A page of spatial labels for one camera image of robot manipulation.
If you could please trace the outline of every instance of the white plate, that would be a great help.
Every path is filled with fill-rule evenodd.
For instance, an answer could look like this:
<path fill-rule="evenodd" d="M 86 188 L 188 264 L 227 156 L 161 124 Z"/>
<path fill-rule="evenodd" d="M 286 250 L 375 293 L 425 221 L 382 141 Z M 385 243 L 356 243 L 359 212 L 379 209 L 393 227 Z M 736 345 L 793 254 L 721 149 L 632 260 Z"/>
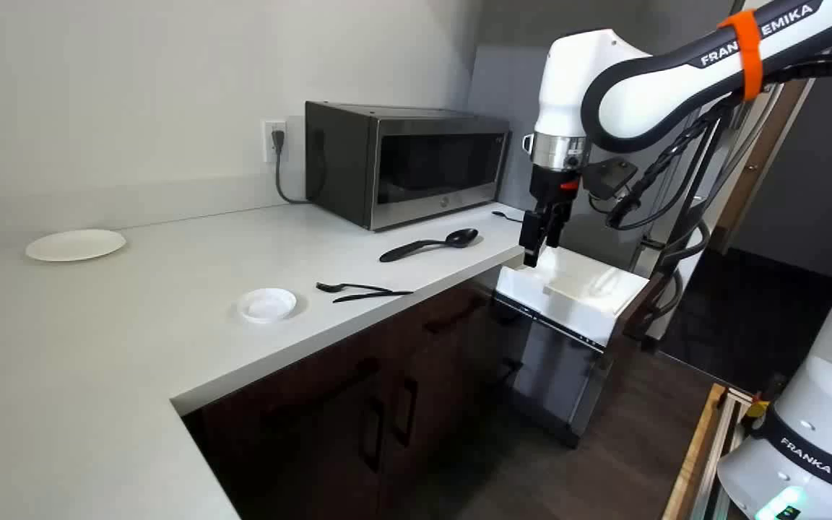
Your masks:
<path fill-rule="evenodd" d="M 64 234 L 45 234 L 24 250 L 37 264 L 83 264 L 106 257 L 126 247 L 125 234 L 106 228 L 78 228 Z"/>
<path fill-rule="evenodd" d="M 249 323 L 271 323 L 292 316 L 297 308 L 294 293 L 289 289 L 255 289 L 239 300 L 239 319 Z"/>

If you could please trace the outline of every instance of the kitchen corner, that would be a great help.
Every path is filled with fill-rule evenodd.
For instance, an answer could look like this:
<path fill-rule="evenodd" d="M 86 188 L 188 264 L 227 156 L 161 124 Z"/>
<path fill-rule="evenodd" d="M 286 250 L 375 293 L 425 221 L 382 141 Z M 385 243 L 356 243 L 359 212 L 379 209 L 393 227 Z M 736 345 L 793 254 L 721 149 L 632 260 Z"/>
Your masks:
<path fill-rule="evenodd" d="M 237 517 L 180 417 L 519 257 L 483 206 L 370 234 L 318 209 L 265 209 L 125 231 L 120 254 L 41 266 L 0 250 L 0 517 Z M 382 251 L 477 228 L 470 250 Z M 409 289 L 331 305 L 315 283 Z M 239 295 L 286 287 L 268 326 Z"/>

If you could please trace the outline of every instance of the electrical outlet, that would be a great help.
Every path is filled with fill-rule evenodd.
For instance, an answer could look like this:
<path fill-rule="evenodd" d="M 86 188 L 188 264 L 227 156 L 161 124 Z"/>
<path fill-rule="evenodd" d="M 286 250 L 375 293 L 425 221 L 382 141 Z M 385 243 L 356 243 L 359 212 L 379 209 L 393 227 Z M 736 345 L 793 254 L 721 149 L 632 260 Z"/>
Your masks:
<path fill-rule="evenodd" d="M 271 141 L 271 134 L 279 130 L 286 137 L 289 130 L 289 121 L 286 118 L 263 118 L 259 121 L 259 130 L 263 130 L 263 163 L 265 165 L 273 165 L 273 141 Z"/>

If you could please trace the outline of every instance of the power cord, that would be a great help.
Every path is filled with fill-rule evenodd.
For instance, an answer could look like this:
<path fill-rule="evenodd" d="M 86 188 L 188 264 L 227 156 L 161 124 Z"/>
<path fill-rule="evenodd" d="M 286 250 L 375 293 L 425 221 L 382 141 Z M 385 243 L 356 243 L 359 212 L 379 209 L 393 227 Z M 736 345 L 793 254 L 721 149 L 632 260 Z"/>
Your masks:
<path fill-rule="evenodd" d="M 284 130 L 271 130 L 271 149 L 273 149 L 273 192 L 276 192 L 276 198 L 289 206 L 305 206 L 305 201 L 286 198 L 284 185 L 279 185 Z"/>

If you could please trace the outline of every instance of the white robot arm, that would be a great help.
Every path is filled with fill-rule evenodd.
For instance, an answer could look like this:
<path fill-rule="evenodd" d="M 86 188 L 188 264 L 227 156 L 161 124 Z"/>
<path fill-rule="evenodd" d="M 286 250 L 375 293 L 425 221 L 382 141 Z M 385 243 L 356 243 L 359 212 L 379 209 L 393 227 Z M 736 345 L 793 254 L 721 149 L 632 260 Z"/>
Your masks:
<path fill-rule="evenodd" d="M 701 104 L 734 92 L 753 100 L 753 84 L 782 79 L 830 46 L 832 0 L 775 0 L 744 13 L 743 24 L 734 17 L 730 27 L 652 58 L 609 30 L 555 42 L 539 115 L 525 141 L 533 163 L 529 192 L 538 201 L 523 221 L 525 264 L 538 264 L 542 243 L 558 247 L 588 144 L 609 153 L 645 152 Z"/>

